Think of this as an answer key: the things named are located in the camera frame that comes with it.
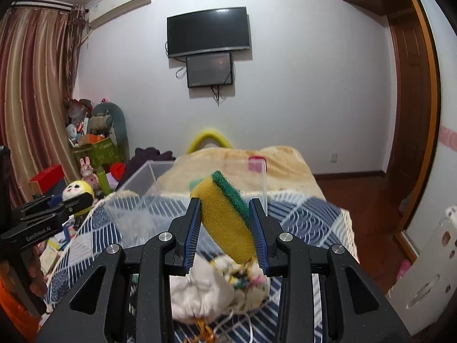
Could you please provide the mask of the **left hand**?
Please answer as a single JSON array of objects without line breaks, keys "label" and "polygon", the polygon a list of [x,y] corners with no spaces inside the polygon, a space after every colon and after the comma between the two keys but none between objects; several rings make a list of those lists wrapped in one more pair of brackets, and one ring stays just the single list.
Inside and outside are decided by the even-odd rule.
[{"label": "left hand", "polygon": [[[31,277],[30,290],[39,298],[43,298],[47,292],[47,285],[41,270],[39,255],[39,248],[37,246],[33,247],[32,254],[28,258],[27,267],[29,276]],[[11,276],[7,261],[1,261],[1,281],[10,294],[16,294],[15,282]]]}]

